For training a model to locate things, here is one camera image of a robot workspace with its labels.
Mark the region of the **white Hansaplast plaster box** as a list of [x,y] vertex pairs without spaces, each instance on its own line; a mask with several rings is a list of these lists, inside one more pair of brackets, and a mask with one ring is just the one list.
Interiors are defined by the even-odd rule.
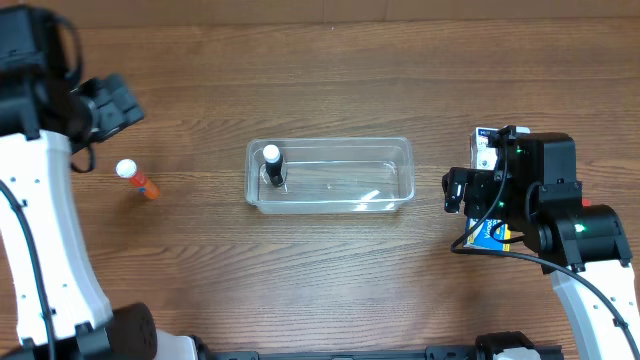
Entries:
[[489,137],[497,128],[476,127],[470,135],[470,165],[472,169],[494,170],[498,161],[497,150],[489,146]]

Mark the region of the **blue Vicks VapoDrops box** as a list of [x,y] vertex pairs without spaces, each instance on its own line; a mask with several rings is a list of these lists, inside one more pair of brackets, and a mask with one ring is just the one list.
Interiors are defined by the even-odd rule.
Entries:
[[464,248],[509,251],[511,231],[499,220],[487,219],[463,241]]

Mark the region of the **orange bottle white cap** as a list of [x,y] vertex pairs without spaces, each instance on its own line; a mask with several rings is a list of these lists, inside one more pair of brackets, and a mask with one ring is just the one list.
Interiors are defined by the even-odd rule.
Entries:
[[142,172],[132,159],[122,159],[116,165],[116,173],[120,178],[127,179],[146,198],[154,200],[160,195],[158,187]]

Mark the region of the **black bottle white cap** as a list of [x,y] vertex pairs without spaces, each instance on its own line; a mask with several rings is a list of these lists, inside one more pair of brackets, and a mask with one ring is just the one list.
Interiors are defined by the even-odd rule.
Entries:
[[280,149],[273,144],[263,148],[263,158],[265,160],[265,171],[271,184],[280,187],[285,182],[283,165],[284,158]]

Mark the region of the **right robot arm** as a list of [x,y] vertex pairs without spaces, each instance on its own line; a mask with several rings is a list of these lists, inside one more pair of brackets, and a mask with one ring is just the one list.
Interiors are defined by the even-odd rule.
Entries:
[[454,167],[442,179],[444,208],[478,223],[495,219],[528,248],[569,319],[584,359],[636,359],[639,310],[632,253],[621,220],[607,205],[586,206],[572,167],[494,170]]

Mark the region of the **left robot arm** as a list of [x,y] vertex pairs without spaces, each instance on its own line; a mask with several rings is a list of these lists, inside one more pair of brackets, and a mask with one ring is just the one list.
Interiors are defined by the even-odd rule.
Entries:
[[153,317],[113,309],[91,267],[72,194],[75,153],[140,121],[123,78],[84,80],[48,9],[1,11],[1,238],[18,312],[13,359],[152,359]]

